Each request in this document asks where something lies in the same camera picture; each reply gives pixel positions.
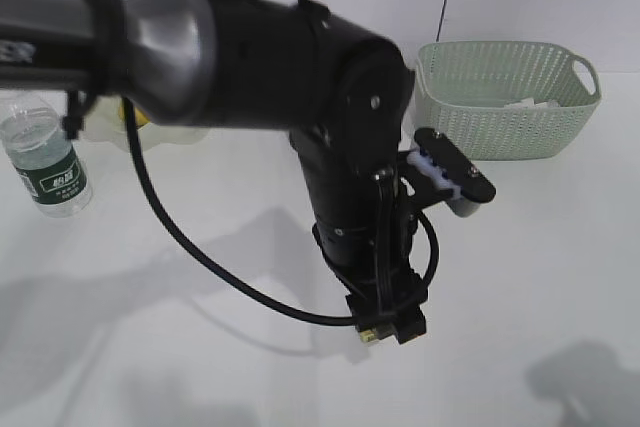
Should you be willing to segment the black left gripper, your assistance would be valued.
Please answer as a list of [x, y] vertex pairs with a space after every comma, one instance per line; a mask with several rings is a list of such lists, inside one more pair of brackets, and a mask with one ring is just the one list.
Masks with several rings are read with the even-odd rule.
[[417, 230], [430, 233], [423, 209], [445, 203], [469, 217], [496, 197], [496, 187], [444, 133], [423, 127], [413, 140], [396, 161], [364, 173], [328, 148], [312, 150], [313, 235], [349, 292], [355, 329], [390, 324], [400, 345], [427, 333], [419, 305], [428, 298], [430, 272], [417, 274], [409, 260]]

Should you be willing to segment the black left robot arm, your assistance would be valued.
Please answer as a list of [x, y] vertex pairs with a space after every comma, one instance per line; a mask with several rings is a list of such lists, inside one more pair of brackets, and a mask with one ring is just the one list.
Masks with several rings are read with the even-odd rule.
[[[312, 0], [1, 0], [1, 85], [63, 92], [70, 139], [99, 97], [120, 97], [144, 195], [191, 257], [269, 309], [367, 341], [427, 330], [439, 242], [426, 210], [446, 203], [466, 217], [496, 195], [438, 128], [416, 129], [400, 149], [414, 71], [389, 38]], [[137, 113], [160, 126], [287, 132], [349, 315], [281, 303], [201, 251], [151, 183]]]

